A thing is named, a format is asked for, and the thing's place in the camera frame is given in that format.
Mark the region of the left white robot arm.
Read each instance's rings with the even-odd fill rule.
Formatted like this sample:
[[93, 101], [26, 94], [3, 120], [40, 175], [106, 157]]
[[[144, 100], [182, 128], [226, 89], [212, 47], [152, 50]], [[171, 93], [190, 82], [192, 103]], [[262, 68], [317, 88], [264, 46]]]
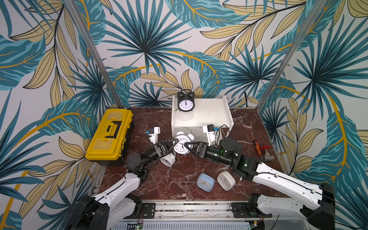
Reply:
[[136, 152], [126, 159], [127, 173], [107, 190], [85, 195], [72, 209], [66, 230], [108, 230], [137, 211], [140, 199], [132, 194], [148, 178], [147, 166], [173, 152], [178, 139], [161, 141], [143, 155]]

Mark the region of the white twin-bell alarm clock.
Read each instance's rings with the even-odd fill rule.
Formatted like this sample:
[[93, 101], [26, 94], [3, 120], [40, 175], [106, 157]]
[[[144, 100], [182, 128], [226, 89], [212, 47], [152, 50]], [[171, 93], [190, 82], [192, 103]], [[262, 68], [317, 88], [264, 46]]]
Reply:
[[185, 146], [185, 143], [195, 140], [192, 130], [184, 127], [177, 132], [175, 138], [178, 139], [178, 143], [174, 146], [174, 154], [187, 155], [189, 150]]

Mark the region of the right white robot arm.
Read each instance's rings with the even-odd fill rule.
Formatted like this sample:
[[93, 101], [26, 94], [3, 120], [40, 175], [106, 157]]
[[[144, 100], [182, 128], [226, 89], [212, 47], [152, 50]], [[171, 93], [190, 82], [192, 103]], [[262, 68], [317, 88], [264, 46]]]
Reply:
[[275, 189], [301, 204], [296, 213], [320, 230], [335, 229], [334, 188], [328, 183], [311, 184], [279, 172], [263, 162], [242, 153], [241, 145], [232, 137], [224, 138], [219, 146], [206, 142], [186, 142], [182, 145], [196, 157], [230, 166], [240, 179]]

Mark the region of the black twin-bell alarm clock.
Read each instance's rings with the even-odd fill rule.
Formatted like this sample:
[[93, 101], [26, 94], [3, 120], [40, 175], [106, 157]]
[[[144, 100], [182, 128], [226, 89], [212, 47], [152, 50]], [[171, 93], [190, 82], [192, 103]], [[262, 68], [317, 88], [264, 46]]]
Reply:
[[195, 93], [190, 89], [182, 89], [177, 94], [178, 109], [182, 112], [190, 112], [195, 108]]

